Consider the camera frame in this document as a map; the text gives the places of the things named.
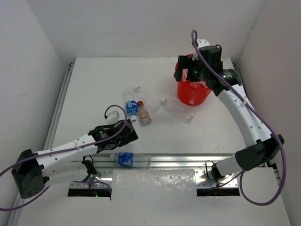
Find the blue label bottle back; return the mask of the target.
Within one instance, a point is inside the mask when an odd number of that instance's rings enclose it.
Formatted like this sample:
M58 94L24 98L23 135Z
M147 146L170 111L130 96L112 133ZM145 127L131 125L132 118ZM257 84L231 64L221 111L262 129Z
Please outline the blue label bottle back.
M136 122L138 107L133 89L125 88L122 93L122 97L128 117L130 118L131 122Z

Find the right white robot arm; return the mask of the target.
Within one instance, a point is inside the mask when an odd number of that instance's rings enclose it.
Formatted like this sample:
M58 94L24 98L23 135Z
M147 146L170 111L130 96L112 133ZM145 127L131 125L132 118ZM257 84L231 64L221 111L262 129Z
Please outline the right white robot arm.
M284 143L281 135L275 135L259 117L251 111L244 87L240 85L233 69L224 69L220 45L205 46L199 49L211 68L219 75L217 78L197 56L179 56L174 77L177 82L205 82L215 96L226 106L238 126L245 149L237 151L231 157L212 165L208 178L215 182L237 171L249 171L272 160Z

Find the blue label bottle front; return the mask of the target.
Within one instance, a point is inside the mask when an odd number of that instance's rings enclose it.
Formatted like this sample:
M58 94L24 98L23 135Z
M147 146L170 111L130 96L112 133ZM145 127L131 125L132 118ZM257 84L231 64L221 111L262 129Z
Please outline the blue label bottle front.
M120 152L111 154L110 159L123 168L148 169L151 167L151 156L147 154Z

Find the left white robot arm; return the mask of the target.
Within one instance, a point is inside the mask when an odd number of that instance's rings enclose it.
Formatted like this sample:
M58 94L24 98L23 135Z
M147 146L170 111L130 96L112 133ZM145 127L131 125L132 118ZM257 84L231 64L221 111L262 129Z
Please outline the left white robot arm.
M137 139L130 120L97 126L64 145L44 151L23 151L11 174L21 198L32 198L45 187L95 177L98 172L92 161L85 157L114 150Z

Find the blue label bottle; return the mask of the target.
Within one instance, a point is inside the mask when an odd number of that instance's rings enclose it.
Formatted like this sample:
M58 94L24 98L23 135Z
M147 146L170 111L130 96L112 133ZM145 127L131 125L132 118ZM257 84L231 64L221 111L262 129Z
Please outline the blue label bottle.
M148 169L151 167L151 156L147 154L120 152L111 154L110 159L123 168Z
M131 122L136 122L138 107L133 89L125 88L122 93L122 97L128 117L130 118Z

